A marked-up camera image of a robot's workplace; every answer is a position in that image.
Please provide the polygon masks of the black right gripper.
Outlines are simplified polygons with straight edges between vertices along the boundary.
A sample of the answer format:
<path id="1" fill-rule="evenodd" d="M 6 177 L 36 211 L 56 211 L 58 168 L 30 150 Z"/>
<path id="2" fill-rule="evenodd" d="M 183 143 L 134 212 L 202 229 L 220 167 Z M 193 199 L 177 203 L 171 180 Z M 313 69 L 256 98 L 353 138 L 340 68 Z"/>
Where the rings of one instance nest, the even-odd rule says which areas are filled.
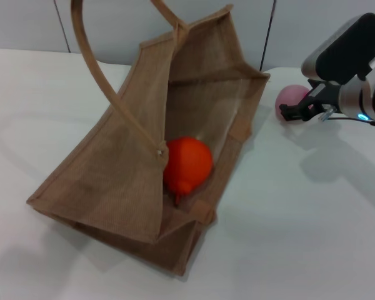
<path id="1" fill-rule="evenodd" d="M 280 104 L 279 110 L 285 121 L 308 121 L 324 113 L 323 104 L 339 107 L 341 85 L 328 81 L 307 80 L 312 89 L 307 98 L 295 105 Z"/>

